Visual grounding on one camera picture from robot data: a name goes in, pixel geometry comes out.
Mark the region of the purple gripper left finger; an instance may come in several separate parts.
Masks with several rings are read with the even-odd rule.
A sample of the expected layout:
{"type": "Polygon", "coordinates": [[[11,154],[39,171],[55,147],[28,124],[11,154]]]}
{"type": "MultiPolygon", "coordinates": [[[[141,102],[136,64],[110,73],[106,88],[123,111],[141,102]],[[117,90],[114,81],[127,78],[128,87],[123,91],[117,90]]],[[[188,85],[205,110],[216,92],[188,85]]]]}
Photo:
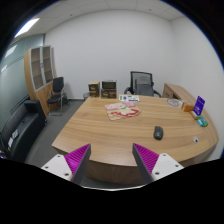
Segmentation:
{"type": "Polygon", "coordinates": [[[72,151],[71,153],[68,153],[67,155],[56,154],[42,166],[42,169],[65,180],[80,185],[90,155],[91,145],[87,144],[72,151]]]}

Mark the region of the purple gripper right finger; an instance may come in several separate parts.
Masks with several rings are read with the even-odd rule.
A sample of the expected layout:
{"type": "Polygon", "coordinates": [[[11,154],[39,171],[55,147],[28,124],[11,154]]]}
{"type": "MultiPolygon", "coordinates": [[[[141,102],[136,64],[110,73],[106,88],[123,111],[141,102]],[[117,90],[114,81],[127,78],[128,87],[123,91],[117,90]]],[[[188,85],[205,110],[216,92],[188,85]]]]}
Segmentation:
{"type": "Polygon", "coordinates": [[[132,154],[144,184],[152,183],[183,169],[183,166],[167,153],[157,154],[136,143],[133,144],[132,154]]]}

